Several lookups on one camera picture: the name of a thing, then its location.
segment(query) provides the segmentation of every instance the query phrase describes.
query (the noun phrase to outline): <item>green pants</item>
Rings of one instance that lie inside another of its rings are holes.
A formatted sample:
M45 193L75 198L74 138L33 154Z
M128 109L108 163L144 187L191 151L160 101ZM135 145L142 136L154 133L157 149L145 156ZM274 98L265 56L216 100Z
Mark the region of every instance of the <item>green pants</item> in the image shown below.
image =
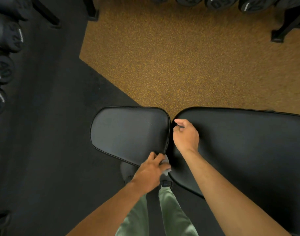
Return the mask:
M161 187L159 199L166 236L198 236L190 219L180 208L170 187ZM149 219L145 195L127 214L116 236L148 236Z

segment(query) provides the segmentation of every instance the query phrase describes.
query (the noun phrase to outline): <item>rubber gym floor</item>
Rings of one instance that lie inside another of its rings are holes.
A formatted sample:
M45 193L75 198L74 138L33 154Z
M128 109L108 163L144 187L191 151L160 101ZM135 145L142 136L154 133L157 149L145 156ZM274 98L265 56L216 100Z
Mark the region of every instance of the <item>rubber gym floor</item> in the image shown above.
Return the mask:
M41 0L21 23L26 47L0 116L0 211L7 235L66 235L124 186L120 161L95 150L89 128L105 106L156 106L171 117L215 106L300 114L300 30L270 42L274 11L211 12L170 0L102 0L98 22L82 0ZM199 235L223 235L206 202L175 186ZM157 190L147 195L150 235L164 235Z

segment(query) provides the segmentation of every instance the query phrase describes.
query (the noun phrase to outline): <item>hand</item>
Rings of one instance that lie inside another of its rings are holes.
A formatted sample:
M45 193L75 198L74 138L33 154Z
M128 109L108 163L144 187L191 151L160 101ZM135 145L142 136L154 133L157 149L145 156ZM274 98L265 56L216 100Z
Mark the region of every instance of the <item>hand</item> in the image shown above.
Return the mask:
M133 179L130 181L137 185L142 195L157 187L160 184L160 176L163 171L171 168L171 165L168 163L160 165L160 162L164 159L165 156L162 153L156 155L154 152L151 152L148 159L141 164Z
M173 140L180 153L198 152L199 134L195 127L186 119L175 119L175 122L178 126L174 127Z

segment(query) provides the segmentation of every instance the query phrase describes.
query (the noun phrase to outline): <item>gray rag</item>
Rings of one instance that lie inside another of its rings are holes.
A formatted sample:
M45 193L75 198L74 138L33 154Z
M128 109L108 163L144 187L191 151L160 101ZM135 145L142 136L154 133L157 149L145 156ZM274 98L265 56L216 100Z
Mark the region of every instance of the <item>gray rag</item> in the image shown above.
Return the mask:
M162 160L162 161L160 162L160 164L166 163L166 162L169 163L169 160L168 160L168 156L167 156L167 155L165 155L165 159ZM170 168L170 169L167 169L167 170L163 171L162 174L168 176L168 173L169 173L171 170L172 170L171 168Z

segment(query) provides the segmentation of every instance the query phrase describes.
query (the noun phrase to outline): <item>shoe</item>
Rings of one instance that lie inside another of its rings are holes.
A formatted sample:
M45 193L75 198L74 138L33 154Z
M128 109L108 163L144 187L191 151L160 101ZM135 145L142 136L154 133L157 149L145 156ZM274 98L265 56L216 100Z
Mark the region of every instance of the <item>shoe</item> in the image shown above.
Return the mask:
M121 162L120 163L120 172L122 174L123 180L125 184L130 182L132 178L134 177L135 173L137 172L138 167L128 164L126 162Z
M162 174L160 177L160 185L162 187L170 187L171 190L173 189L174 183L172 179L167 175Z

